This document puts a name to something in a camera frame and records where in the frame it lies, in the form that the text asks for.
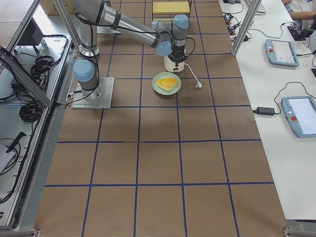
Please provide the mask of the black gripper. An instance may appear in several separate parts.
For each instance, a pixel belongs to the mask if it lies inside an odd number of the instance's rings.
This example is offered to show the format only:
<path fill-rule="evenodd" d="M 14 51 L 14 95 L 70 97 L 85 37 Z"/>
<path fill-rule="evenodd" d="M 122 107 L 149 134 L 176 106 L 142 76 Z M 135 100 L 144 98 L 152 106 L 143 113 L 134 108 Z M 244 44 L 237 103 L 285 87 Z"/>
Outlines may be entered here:
<path fill-rule="evenodd" d="M 174 45 L 172 48 L 171 54 L 169 54 L 168 58 L 175 63 L 175 67 L 179 67 L 179 63 L 182 63 L 188 59 L 188 55 L 185 53 L 185 46 L 176 46 Z"/>

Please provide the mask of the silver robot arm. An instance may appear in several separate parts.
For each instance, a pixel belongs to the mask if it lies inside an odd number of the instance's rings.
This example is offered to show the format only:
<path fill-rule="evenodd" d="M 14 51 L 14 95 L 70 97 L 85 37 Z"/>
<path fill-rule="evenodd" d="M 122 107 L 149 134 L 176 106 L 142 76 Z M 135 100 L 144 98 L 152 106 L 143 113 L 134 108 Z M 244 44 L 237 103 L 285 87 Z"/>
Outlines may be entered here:
<path fill-rule="evenodd" d="M 154 20 L 149 28 L 110 6 L 107 0 L 74 0 L 72 4 L 82 23 L 106 27 L 156 50 L 168 72 L 184 70 L 189 18 L 177 14 L 171 20 Z"/>

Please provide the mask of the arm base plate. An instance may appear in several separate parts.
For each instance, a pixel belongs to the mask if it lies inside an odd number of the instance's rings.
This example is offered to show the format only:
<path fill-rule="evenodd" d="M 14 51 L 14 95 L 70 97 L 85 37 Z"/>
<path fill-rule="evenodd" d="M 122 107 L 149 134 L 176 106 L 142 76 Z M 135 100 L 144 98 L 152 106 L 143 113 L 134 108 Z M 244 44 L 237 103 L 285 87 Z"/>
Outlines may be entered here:
<path fill-rule="evenodd" d="M 121 32 L 111 29 L 111 27 L 97 26 L 97 34 L 102 35 L 121 35 Z"/>
<path fill-rule="evenodd" d="M 74 95 L 74 100 L 71 104 L 73 109 L 110 109 L 113 90 L 114 90 L 115 78 L 101 78 L 99 80 L 99 86 L 96 90 L 86 98 L 90 91 L 82 90 L 80 83 L 77 83 L 77 90 L 81 90 L 80 93 Z"/>

